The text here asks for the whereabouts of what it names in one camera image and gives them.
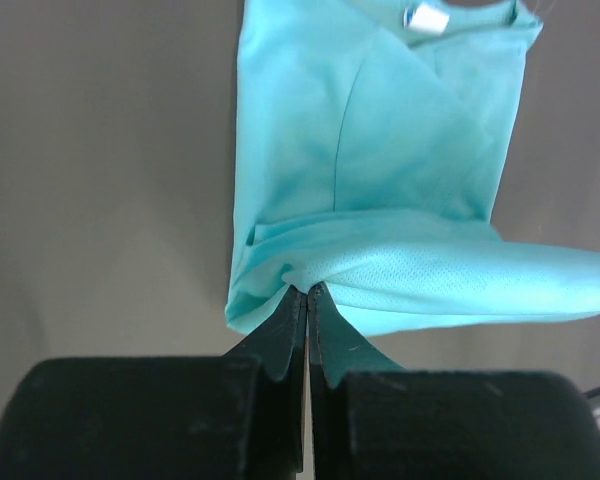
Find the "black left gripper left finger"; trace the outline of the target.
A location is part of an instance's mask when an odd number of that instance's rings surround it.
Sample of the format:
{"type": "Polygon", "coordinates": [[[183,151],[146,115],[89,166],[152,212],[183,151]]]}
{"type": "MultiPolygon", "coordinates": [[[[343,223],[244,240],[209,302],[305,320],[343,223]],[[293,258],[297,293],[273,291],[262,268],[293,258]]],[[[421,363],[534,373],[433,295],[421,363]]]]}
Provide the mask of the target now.
{"type": "Polygon", "coordinates": [[[0,479],[293,479],[306,298],[221,356],[46,360],[0,418],[0,479]]]}

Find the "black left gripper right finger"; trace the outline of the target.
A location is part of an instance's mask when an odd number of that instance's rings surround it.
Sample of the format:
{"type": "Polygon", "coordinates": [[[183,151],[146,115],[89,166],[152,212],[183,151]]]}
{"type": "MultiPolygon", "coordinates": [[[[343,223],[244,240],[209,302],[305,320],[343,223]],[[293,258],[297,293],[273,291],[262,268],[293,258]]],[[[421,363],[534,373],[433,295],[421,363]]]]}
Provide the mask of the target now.
{"type": "Polygon", "coordinates": [[[325,285],[307,304],[317,478],[600,479],[600,430],[566,377],[409,370],[339,313],[325,285]]]}

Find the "teal green t shirt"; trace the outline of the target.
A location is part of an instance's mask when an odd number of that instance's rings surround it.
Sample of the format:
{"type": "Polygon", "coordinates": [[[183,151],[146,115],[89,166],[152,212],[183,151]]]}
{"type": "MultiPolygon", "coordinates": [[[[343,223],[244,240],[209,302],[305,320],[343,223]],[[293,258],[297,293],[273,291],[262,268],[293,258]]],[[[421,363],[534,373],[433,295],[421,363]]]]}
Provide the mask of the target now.
{"type": "Polygon", "coordinates": [[[325,284],[369,336],[600,315],[600,253],[490,223],[526,55],[520,1],[249,1],[227,324],[325,284]]]}

